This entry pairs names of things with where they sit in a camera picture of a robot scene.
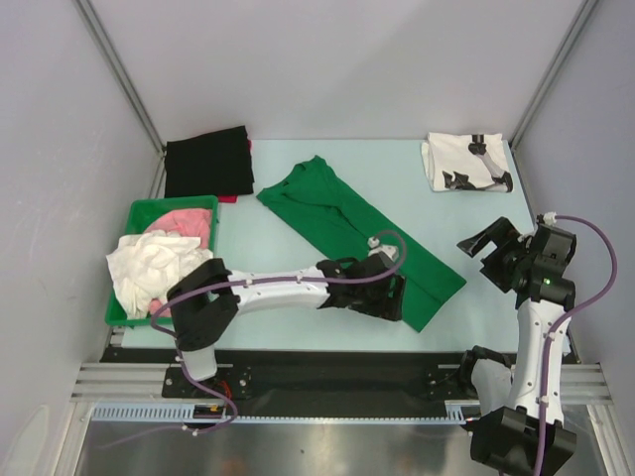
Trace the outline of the green t shirt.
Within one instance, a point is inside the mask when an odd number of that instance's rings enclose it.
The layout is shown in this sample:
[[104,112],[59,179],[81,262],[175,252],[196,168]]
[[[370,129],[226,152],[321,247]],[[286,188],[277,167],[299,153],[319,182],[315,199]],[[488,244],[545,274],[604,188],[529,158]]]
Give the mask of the green t shirt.
[[466,279],[420,245],[316,156],[301,162],[257,199],[329,259],[363,259],[368,239],[385,230],[406,244],[403,320],[421,331],[466,285]]

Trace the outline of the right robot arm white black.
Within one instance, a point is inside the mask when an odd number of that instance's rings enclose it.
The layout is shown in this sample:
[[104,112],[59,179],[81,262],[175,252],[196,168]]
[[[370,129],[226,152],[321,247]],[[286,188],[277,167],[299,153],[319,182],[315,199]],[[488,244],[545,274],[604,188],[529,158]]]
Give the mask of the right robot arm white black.
[[521,234],[500,217],[457,244],[469,257],[493,244],[480,272],[516,295],[516,360],[475,346],[457,373],[459,389],[480,403],[470,456],[502,475],[553,475],[575,451],[576,436],[564,428],[560,376],[576,294],[565,271],[576,237],[556,222],[555,213],[542,214],[533,232]]

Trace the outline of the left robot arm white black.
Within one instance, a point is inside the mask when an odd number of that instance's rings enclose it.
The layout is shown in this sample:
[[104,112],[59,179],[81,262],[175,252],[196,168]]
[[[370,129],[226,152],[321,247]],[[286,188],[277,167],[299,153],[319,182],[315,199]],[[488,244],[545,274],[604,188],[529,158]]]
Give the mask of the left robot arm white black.
[[167,293],[184,382],[196,395],[219,384],[215,346],[241,314],[285,307],[344,308],[388,321],[402,319],[406,278],[393,246],[362,259],[322,260],[294,272],[256,274],[230,270],[214,258],[198,266]]

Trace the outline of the folded white printed t shirt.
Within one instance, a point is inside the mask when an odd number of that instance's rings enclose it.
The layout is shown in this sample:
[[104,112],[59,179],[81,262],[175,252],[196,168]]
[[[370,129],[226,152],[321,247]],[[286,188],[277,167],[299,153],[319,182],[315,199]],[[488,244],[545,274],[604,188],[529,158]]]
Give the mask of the folded white printed t shirt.
[[429,133],[421,155],[432,191],[509,193],[514,188],[501,134]]

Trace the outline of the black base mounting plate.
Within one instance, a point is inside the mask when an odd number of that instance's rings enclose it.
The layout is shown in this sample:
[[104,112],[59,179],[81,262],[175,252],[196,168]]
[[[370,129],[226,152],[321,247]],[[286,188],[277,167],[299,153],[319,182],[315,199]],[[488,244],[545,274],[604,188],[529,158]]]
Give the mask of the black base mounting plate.
[[475,401],[459,378],[459,353],[221,350],[204,385],[241,409],[291,407],[366,413]]

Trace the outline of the pink crumpled t shirt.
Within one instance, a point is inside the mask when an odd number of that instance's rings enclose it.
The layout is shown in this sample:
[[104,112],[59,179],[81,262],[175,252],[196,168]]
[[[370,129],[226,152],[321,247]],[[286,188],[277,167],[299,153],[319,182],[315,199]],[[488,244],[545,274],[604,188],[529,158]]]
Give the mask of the pink crumpled t shirt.
[[157,218],[145,230],[145,233],[164,231],[166,233],[178,233],[184,237],[198,237],[199,247],[206,249],[209,246],[212,230],[213,212],[204,208],[185,208],[170,211]]

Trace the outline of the folded black t shirt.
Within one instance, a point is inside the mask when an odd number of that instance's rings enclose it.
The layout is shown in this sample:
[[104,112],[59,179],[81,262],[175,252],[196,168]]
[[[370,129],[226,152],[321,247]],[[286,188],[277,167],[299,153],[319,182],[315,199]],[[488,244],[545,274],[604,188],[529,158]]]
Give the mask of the folded black t shirt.
[[251,142],[245,126],[168,142],[165,198],[253,193]]

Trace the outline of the white crumpled t shirt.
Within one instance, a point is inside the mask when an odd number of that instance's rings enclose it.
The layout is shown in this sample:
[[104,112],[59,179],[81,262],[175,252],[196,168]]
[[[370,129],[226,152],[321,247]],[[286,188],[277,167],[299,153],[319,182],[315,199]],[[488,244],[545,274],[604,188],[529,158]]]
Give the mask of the white crumpled t shirt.
[[106,256],[113,290],[127,317],[142,319],[154,301],[165,303],[168,291],[213,258],[198,237],[155,230],[124,235]]

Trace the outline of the green plastic bin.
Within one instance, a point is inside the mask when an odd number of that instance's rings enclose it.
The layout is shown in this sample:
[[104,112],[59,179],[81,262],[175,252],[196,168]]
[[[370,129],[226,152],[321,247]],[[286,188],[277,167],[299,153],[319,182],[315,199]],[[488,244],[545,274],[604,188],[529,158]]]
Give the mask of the green plastic bin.
[[148,324],[169,289],[213,257],[217,205],[214,195],[132,203],[124,234],[106,256],[108,325]]

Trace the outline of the right aluminium frame post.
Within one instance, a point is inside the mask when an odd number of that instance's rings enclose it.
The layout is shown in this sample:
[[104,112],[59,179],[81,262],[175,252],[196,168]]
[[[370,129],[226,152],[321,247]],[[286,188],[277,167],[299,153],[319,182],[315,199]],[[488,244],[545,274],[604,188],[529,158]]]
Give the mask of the right aluminium frame post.
[[556,85],[559,76],[564,72],[565,66],[601,4],[600,0],[584,0],[577,8],[509,140],[510,150],[513,153],[518,150],[532,123],[538,117],[542,106]]

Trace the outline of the aluminium frame post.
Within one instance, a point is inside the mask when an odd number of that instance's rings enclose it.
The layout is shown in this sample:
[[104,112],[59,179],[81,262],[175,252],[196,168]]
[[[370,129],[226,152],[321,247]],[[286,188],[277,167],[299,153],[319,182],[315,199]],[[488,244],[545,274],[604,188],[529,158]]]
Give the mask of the aluminium frame post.
[[538,117],[542,106],[556,85],[559,76],[564,72],[565,66],[601,4],[600,0],[584,0],[577,8],[509,140],[510,150],[513,153],[518,150],[532,123]]
[[115,81],[131,106],[153,148],[159,154],[162,154],[164,152],[164,143],[160,134],[93,3],[89,0],[73,0],[72,4],[76,8],[88,33],[92,36],[97,49],[112,72]]

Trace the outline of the left aluminium frame post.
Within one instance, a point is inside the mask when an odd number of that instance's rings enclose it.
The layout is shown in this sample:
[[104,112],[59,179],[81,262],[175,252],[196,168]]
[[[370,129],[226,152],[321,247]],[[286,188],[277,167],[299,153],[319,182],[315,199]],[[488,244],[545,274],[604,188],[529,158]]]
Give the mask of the left aluminium frame post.
[[88,33],[92,36],[97,49],[112,72],[115,81],[131,106],[153,148],[159,154],[162,154],[164,152],[164,143],[160,134],[93,3],[89,0],[73,0],[72,4],[76,8]]

